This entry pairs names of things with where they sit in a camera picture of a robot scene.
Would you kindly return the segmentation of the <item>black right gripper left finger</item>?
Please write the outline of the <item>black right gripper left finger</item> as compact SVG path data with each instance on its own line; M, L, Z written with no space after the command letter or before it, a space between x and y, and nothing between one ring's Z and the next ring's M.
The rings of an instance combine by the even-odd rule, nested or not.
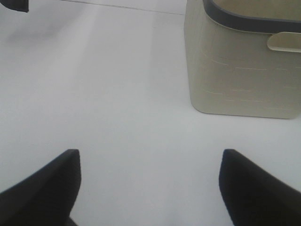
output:
M2 226L74 226L70 212L81 185L80 154L69 149L0 193Z

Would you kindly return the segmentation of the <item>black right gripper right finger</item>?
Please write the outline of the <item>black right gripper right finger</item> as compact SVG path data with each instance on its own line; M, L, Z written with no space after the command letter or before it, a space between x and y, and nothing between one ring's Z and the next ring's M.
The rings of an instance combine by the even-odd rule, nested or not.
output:
M223 151L219 189L235 226L301 224L301 193L234 149Z

